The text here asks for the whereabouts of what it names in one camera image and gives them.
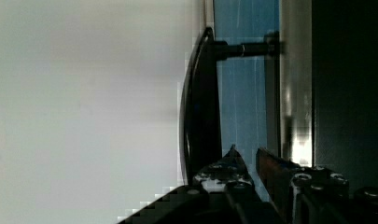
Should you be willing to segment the black blue gripper left finger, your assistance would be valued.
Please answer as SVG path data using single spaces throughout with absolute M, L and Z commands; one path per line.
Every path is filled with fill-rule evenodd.
M 229 183 L 254 185 L 236 145 L 232 145 L 220 160 L 204 166 L 192 178 L 194 186 L 203 187 L 207 192 L 222 192 Z

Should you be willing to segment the black blue gripper right finger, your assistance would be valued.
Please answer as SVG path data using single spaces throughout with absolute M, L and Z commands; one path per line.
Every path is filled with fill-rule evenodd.
M 297 163 L 274 156 L 265 148 L 258 150 L 256 158 L 259 178 L 277 212 L 280 215 L 290 215 L 292 212 L 291 178 L 301 167 Z

